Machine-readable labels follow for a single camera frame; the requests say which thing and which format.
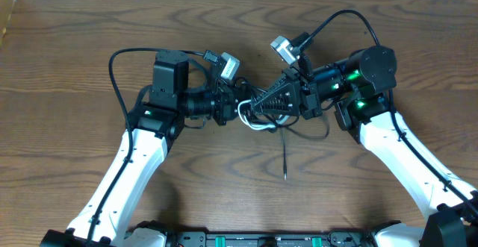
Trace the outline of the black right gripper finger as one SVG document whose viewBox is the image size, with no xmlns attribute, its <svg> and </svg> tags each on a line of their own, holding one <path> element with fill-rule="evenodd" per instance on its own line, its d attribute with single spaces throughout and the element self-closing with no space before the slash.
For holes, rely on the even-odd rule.
<svg viewBox="0 0 478 247">
<path fill-rule="evenodd" d="M 276 82 L 261 95 L 262 98 L 269 97 L 291 97 L 296 94 L 298 89 L 298 79 L 300 74 L 295 69 L 285 69 Z"/>
<path fill-rule="evenodd" d="M 251 108 L 257 114 L 299 116 L 298 90 L 292 83 L 276 84 L 253 100 Z"/>
</svg>

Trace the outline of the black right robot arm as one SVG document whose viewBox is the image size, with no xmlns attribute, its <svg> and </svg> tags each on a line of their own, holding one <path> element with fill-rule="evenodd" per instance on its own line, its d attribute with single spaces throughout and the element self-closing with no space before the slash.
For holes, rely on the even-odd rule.
<svg viewBox="0 0 478 247">
<path fill-rule="evenodd" d="M 406 189 L 422 213 L 424 228 L 389 222 L 373 229 L 372 246 L 476 246 L 477 189 L 449 170 L 413 134 L 394 105 L 397 59 L 392 49 L 372 46 L 312 69 L 304 60 L 251 101 L 254 114 L 301 116 L 323 113 L 329 101 L 341 130 L 375 154 Z"/>
</svg>

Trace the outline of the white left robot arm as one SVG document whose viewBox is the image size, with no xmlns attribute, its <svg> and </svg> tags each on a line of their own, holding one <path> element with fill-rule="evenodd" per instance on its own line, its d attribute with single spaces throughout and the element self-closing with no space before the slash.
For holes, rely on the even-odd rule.
<svg viewBox="0 0 478 247">
<path fill-rule="evenodd" d="M 64 232 L 50 230 L 42 246 L 172 246 L 151 225 L 128 230 L 156 169 L 165 161 L 186 119 L 225 125 L 238 115 L 245 90 L 233 79 L 240 65 L 228 53 L 156 49 L 152 84 L 124 110 L 125 133 L 111 166 L 83 210 Z"/>
</svg>

